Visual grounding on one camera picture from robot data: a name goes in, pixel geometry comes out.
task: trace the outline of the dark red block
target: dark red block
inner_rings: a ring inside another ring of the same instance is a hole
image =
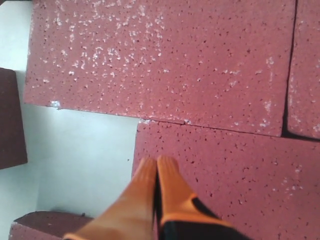
[[[140,123],[133,172],[142,157],[159,155],[175,157],[200,199],[253,239],[320,236],[319,143]]]
[[[35,0],[27,103],[280,136],[294,0]]]
[[[16,73],[0,67],[0,169],[27,161]]]
[[[13,222],[9,240],[60,240],[67,232],[74,232],[92,218],[71,213],[36,211]]]
[[[320,139],[320,4],[299,1],[288,88],[288,130]]]

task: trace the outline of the red tile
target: red tile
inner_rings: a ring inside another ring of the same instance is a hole
[[[74,232],[90,220],[71,213],[36,211],[13,222],[9,240],[60,240],[66,232]]]
[[[140,158],[159,155],[175,157],[200,199],[253,239],[320,236],[319,143],[140,123],[133,171]]]
[[[27,103],[279,136],[294,0],[35,0]]]
[[[288,91],[288,130],[320,139],[320,4],[299,1]]]
[[[27,161],[16,73],[0,67],[0,169]]]

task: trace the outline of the red paving stone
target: red paving stone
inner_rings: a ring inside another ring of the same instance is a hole
[[[299,1],[288,92],[288,130],[320,139],[320,4]]]
[[[9,240],[61,240],[92,218],[70,213],[36,211],[16,219],[11,225]]]
[[[280,136],[294,0],[34,0],[30,104]]]
[[[16,73],[0,67],[0,170],[27,161]]]
[[[320,144],[170,123],[138,125],[144,156],[175,157],[200,199],[253,239],[320,236]]]

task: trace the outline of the floor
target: floor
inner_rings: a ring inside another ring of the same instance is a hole
[[[0,66],[16,71],[20,100],[31,14],[32,2],[0,7]],[[29,163],[0,170],[2,240],[14,219],[35,210],[94,217],[131,178],[137,118],[23,103],[21,109]]]

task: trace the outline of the white floor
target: white floor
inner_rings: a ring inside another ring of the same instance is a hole
[[[0,6],[0,67],[25,80],[32,2]],[[35,210],[96,216],[131,178],[138,119],[21,103],[28,164],[0,170],[0,240]]]

